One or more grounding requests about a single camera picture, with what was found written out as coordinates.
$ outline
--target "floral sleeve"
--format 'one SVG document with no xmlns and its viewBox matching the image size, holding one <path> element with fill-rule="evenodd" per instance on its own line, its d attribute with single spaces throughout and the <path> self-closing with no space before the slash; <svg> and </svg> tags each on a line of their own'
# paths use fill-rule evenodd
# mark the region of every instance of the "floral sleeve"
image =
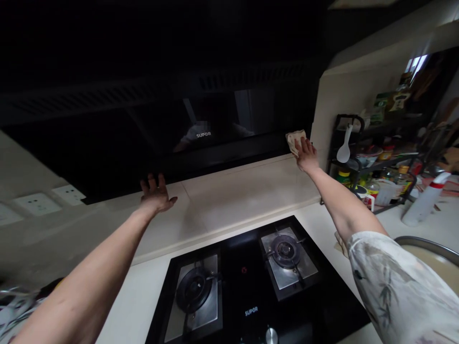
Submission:
<svg viewBox="0 0 459 344">
<path fill-rule="evenodd" d="M 348 241 L 355 283 L 384 343 L 459 344 L 459 298 L 425 263 L 388 236 Z"/>
</svg>

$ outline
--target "white countertop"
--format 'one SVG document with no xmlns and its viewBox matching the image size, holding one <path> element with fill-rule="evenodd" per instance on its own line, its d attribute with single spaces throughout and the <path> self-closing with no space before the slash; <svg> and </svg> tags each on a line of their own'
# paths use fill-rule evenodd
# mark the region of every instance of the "white countertop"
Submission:
<svg viewBox="0 0 459 344">
<path fill-rule="evenodd" d="M 392 238 L 400 236 L 422 237 L 459 252 L 459 233 L 457 233 L 459 228 L 457 225 L 459 222 L 459 198 L 443 198 L 437 205 L 441 211 L 431 214 L 424 223 L 415 228 L 407 227 L 400 221 L 403 207 L 388 210 L 378 215 L 378 218 Z M 334 249 L 336 243 L 334 233 L 336 230 L 333 221 L 325 206 L 313 204 L 132 266 L 113 304 L 97 344 L 145 343 L 171 258 L 291 215 L 296 216 L 348 287 L 361 301 L 354 283 L 349 260 Z M 378 344 L 381 341 L 370 323 L 344 339 L 341 343 Z"/>
</svg>

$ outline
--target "kitchen shelf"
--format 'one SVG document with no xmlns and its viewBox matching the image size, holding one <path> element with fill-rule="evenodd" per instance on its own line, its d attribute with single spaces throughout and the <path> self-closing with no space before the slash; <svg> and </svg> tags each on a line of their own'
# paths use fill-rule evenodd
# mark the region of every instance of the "kitchen shelf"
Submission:
<svg viewBox="0 0 459 344">
<path fill-rule="evenodd" d="M 405 160 L 415 159 L 415 158 L 417 158 L 417 156 L 418 156 L 418 154 L 416 154 L 416 155 L 415 154 L 411 154 L 411 155 L 403 155 L 403 156 L 397 157 L 395 159 L 390 159 L 390 160 L 375 161 L 373 165 L 371 165 L 370 167 L 366 167 L 366 168 L 362 168 L 361 164 L 360 164 L 360 161 L 358 161 L 354 157 L 351 157 L 350 159 L 354 160 L 359 165 L 358 169 L 351 168 L 346 163 L 339 162 L 336 159 L 332 159 L 330 162 L 332 164 L 334 164 L 334 165 L 339 166 L 339 167 L 343 167 L 343 168 L 346 168 L 346 169 L 354 171 L 354 172 L 360 172 L 360 174 L 367 174 L 367 173 L 370 173 L 370 172 L 373 172 L 373 171 L 376 171 L 376 170 L 382 170 L 384 167 L 389 167 L 389 166 L 395 165 L 395 164 L 397 164 L 399 162 L 402 162 L 402 161 L 405 161 Z"/>
<path fill-rule="evenodd" d="M 383 124 L 376 125 L 376 126 L 369 126 L 362 132 L 362 137 L 370 137 L 376 134 L 386 133 L 392 129 L 396 128 L 406 128 L 417 125 L 424 121 L 424 116 L 416 117 L 416 118 L 402 118 L 399 120 L 387 121 Z"/>
<path fill-rule="evenodd" d="M 363 128 L 365 126 L 364 126 L 364 120 L 363 120 L 362 117 L 360 117 L 358 115 L 342 115 L 342 114 L 341 115 L 337 115 L 337 118 L 336 118 L 336 121 L 335 121 L 335 125 L 334 125 L 334 128 L 333 128 L 332 137 L 331 137 L 330 151 L 328 152 L 327 174 L 330 175 L 330 170 L 331 170 L 331 165 L 332 164 L 336 165 L 336 166 L 339 166 L 339 167 L 346 168 L 346 169 L 348 169 L 350 171 L 354 171 L 354 174 L 352 176 L 353 177 L 353 182 L 352 182 L 352 187 L 350 187 L 350 191 L 353 192 L 356 195 L 356 197 L 357 197 L 356 186 L 357 186 L 357 182 L 359 181 L 360 176 L 362 176 L 364 174 L 368 174 L 368 173 L 370 173 L 372 171 L 382 170 L 385 167 L 390 167 L 390 166 L 393 166 L 393 165 L 395 165 L 395 164 L 397 164 L 399 162 L 406 161 L 406 160 L 409 160 L 409 163 L 407 163 L 406 165 L 411 168 L 411 166 L 413 165 L 414 161 L 418 158 L 419 154 L 403 155 L 403 156 L 398 156 L 398 157 L 390 159 L 390 160 L 375 161 L 372 166 L 367 167 L 367 168 L 363 168 L 362 164 L 360 163 L 360 161 L 358 161 L 355 158 L 355 156 L 351 156 L 350 159 L 355 161 L 355 163 L 358 166 L 357 168 L 351 168 L 347 164 L 339 162 L 338 160 L 336 160 L 336 154 L 337 154 L 337 151 L 338 151 L 339 147 L 342 145 L 342 143 L 344 141 L 344 133 L 345 133 L 342 130 L 338 130 L 338 126 L 339 126 L 340 121 L 341 121 L 342 118 L 350 118 L 350 119 L 352 119 L 353 122 L 357 121 L 357 122 L 359 122 L 361 124 L 359 132 L 352 133 L 351 137 L 350 137 L 350 143 L 353 142 L 353 143 L 356 144 L 356 146 L 358 146 L 359 143 L 364 138 L 369 138 L 369 137 L 377 135 L 377 134 L 384 134 L 384 133 L 389 132 L 389 131 L 391 131 L 393 129 L 401 128 L 401 127 L 413 127 L 413 128 L 415 128 L 416 126 L 419 126 L 420 124 L 423 123 L 424 117 L 421 116 L 421 117 L 417 117 L 417 118 L 408 118 L 408 119 L 401 119 L 401 120 L 397 120 L 397 121 L 390 121 L 390 122 L 383 123 L 382 125 L 370 127 L 367 130 L 364 130 Z M 416 180 L 416 176 L 414 176 L 410 172 L 409 172 L 409 174 L 413 177 L 414 180 Z M 397 203 L 388 205 L 386 207 L 376 206 L 377 210 L 375 210 L 374 213 L 375 214 L 379 214 L 379 213 L 382 213 L 383 211 L 386 211 L 388 209 L 392 209 L 392 208 L 394 208 L 394 207 L 396 207 L 396 206 L 398 206 L 400 204 L 404 204 L 406 199 L 407 199 L 407 197 L 408 197 L 408 195 L 411 193 L 411 190 L 413 189 L 414 185 L 415 185 L 415 183 L 412 183 L 410 185 L 410 187 L 408 188 L 406 193 L 401 196 L 401 198 L 398 200 Z"/>
<path fill-rule="evenodd" d="M 357 115 L 338 115 L 338 116 L 341 116 L 339 118 L 352 118 L 354 119 L 354 121 L 357 121 L 357 122 L 359 122 L 361 119 L 362 120 L 361 123 L 364 123 L 363 119 Z M 361 140 L 368 139 L 376 135 L 387 134 L 397 128 L 407 128 L 407 127 L 417 128 L 417 127 L 420 127 L 422 124 L 424 124 L 425 121 L 426 121 L 425 117 L 420 116 L 416 118 L 401 118 L 398 120 L 386 121 L 380 125 L 369 126 L 365 130 L 360 130 L 358 132 L 353 131 L 350 134 L 349 144 L 358 143 Z M 337 123 L 335 123 L 335 128 L 333 132 L 333 140 L 332 140 L 333 146 L 334 146 L 333 143 L 340 142 L 342 144 L 344 141 L 344 134 L 346 133 L 346 131 L 338 129 L 338 126 L 339 126 L 339 120 L 337 119 Z"/>
</svg>

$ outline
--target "supor logo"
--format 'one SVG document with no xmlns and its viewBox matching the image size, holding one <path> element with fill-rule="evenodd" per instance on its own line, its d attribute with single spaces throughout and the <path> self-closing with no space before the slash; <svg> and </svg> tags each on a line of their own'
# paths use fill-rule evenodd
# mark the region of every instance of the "supor logo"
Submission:
<svg viewBox="0 0 459 344">
<path fill-rule="evenodd" d="M 245 311 L 245 316 L 249 316 L 251 314 L 254 314 L 258 312 L 258 307 L 253 307 L 252 309 L 249 309 L 248 311 Z"/>
<path fill-rule="evenodd" d="M 207 133 L 202 133 L 202 134 L 196 134 L 197 137 L 203 137 L 203 136 L 210 136 L 210 131 L 208 131 Z"/>
</svg>

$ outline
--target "stove burner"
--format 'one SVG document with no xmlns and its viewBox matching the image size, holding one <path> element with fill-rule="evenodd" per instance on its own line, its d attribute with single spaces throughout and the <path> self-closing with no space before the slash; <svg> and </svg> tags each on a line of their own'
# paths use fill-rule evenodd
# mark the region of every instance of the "stove burner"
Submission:
<svg viewBox="0 0 459 344">
<path fill-rule="evenodd" d="M 206 302 L 212 288 L 210 274 L 203 267 L 190 270 L 180 281 L 175 299 L 177 306 L 187 314 L 196 312 Z"/>
<path fill-rule="evenodd" d="M 281 235 L 271 243 L 274 261 L 284 269 L 293 269 L 300 262 L 298 244 L 291 236 Z"/>
</svg>

